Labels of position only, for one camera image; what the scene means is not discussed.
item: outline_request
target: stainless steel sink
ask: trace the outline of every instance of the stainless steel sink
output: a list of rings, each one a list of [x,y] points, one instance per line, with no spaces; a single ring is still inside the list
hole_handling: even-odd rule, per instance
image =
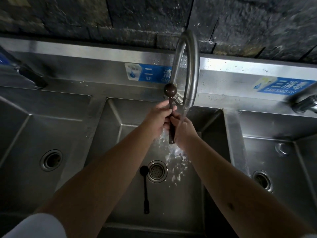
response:
[[[317,118],[240,112],[250,175],[317,227]]]
[[[135,127],[141,124],[153,102],[127,99],[108,99],[97,127],[86,164],[113,147]],[[218,109],[192,107],[188,117],[199,132]],[[226,159],[229,158],[226,129],[223,115],[220,115],[201,133],[202,138]],[[159,160],[166,165],[169,154],[168,139],[157,139],[151,145],[141,165]],[[173,178],[179,174],[177,166],[186,166],[180,181]],[[117,235],[131,234],[133,230],[181,235],[204,235],[213,228],[231,229],[222,214],[205,191],[193,166],[181,159],[172,159],[167,166],[167,177],[160,183],[147,179],[150,213],[143,208],[143,177],[136,173],[129,188],[107,219],[101,233]]]
[[[89,102],[86,95],[0,87],[0,236],[55,192]]]

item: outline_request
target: sink drain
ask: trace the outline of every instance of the sink drain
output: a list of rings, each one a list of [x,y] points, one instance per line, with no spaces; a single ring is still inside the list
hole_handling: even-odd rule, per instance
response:
[[[154,160],[148,165],[149,173],[147,177],[154,183],[160,183],[167,176],[166,165],[160,160]]]
[[[263,170],[257,170],[253,174],[253,179],[268,192],[273,191],[273,184],[268,174]]]
[[[61,165],[62,160],[63,156],[61,151],[53,149],[42,156],[40,166],[44,171],[52,171]]]

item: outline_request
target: shirt sleeve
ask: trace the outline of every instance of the shirt sleeve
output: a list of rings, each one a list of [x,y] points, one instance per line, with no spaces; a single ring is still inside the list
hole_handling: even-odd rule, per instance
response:
[[[63,225],[52,215],[38,213],[22,220],[2,238],[67,238]]]

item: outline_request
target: forearm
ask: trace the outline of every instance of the forearm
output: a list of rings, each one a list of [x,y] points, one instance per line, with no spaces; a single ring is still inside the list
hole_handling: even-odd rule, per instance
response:
[[[314,232],[199,137],[188,139],[185,152],[240,237],[301,237]]]
[[[96,237],[135,176],[153,133],[141,124],[119,144],[71,178],[37,212],[54,215],[68,237]]]

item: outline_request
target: blue sticker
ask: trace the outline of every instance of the blue sticker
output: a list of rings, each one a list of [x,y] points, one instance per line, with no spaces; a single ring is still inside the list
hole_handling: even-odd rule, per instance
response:
[[[0,65],[10,65],[10,62],[0,53]]]
[[[171,78],[172,67],[125,63],[125,70],[129,80],[168,83]]]
[[[263,77],[255,83],[253,89],[259,89],[257,91],[261,93],[293,95],[299,91],[302,91],[315,82],[316,81],[314,80],[305,79],[280,77],[268,79],[266,77]]]

